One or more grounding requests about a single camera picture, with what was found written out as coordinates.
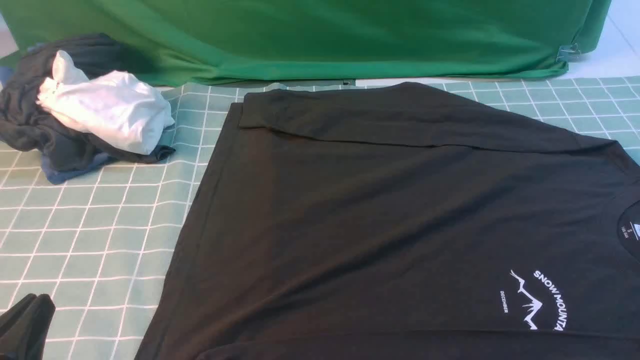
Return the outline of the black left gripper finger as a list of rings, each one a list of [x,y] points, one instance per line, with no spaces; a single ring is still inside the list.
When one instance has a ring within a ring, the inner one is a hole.
[[[48,294],[29,293],[0,317],[0,358],[41,360],[56,307]]]

